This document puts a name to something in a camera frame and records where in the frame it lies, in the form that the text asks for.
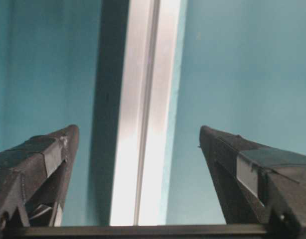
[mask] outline silver metal bar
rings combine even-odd
[[[137,223],[140,204],[147,104],[154,54],[156,1],[131,0],[124,59],[115,175],[111,206],[112,226]]]
[[[112,226],[157,225],[180,0],[131,0]]]
[[[143,119],[142,119],[142,132],[140,139],[140,152],[139,152],[139,166],[138,166],[138,180],[137,180],[137,192],[135,201],[135,211],[134,211],[134,225],[139,224],[140,215],[140,204],[141,204],[141,192],[142,192],[142,182],[143,182],[143,170],[144,161],[146,153],[146,143],[148,135],[148,123],[149,123],[149,109],[150,109],[150,97],[151,97],[151,87],[153,79],[153,61],[155,55],[155,44],[156,44],[156,34],[157,34],[157,24],[158,24],[158,12],[160,0],[154,0],[152,2],[152,17],[150,18],[151,26],[150,31],[150,42],[149,42],[149,54],[148,54],[148,64],[147,64],[147,80],[145,85],[145,94],[143,102]]]
[[[180,0],[159,4],[139,225],[158,224],[180,6]]]

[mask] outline black plastic part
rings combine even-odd
[[[306,238],[306,156],[207,126],[201,128],[200,144],[227,223],[266,224],[275,217],[289,235]],[[240,158],[250,182],[237,176]]]
[[[0,238],[6,227],[30,226],[26,208],[47,200],[63,209],[78,139],[78,127],[70,125],[0,153]],[[52,223],[54,216],[44,226]]]

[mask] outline metal rail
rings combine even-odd
[[[268,225],[29,227],[8,229],[6,238],[280,238]]]

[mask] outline black base bar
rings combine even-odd
[[[5,238],[239,238],[279,239],[268,225],[185,225],[132,227],[28,227],[8,228]]]

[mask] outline teal wall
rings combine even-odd
[[[64,225],[87,222],[100,0],[0,0],[0,151],[75,123]]]
[[[306,154],[306,0],[192,0],[186,14],[167,223],[224,223],[199,128]]]

